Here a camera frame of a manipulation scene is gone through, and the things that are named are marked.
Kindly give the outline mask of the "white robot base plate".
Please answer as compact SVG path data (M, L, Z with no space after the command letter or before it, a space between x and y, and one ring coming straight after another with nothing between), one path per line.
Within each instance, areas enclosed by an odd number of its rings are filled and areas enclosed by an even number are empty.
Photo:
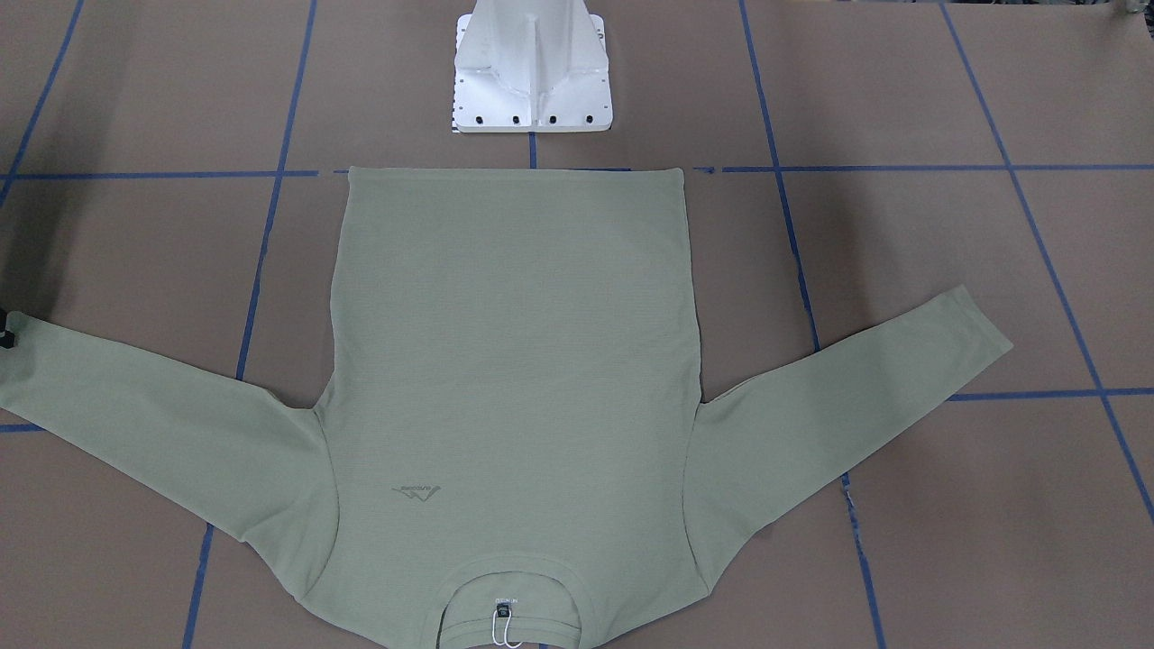
M454 37L454 132L610 129L606 25L589 3L478 1L457 18Z

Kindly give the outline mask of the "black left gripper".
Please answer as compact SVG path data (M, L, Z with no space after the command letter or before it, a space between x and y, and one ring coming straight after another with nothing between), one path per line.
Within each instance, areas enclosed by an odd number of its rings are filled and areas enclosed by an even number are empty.
M0 311L0 327L1 327L0 346L1 346L1 349L13 349L13 346L16 345L16 341L17 341L16 333L14 333L12 330L12 328L9 328L8 320L9 320L9 313L7 311Z

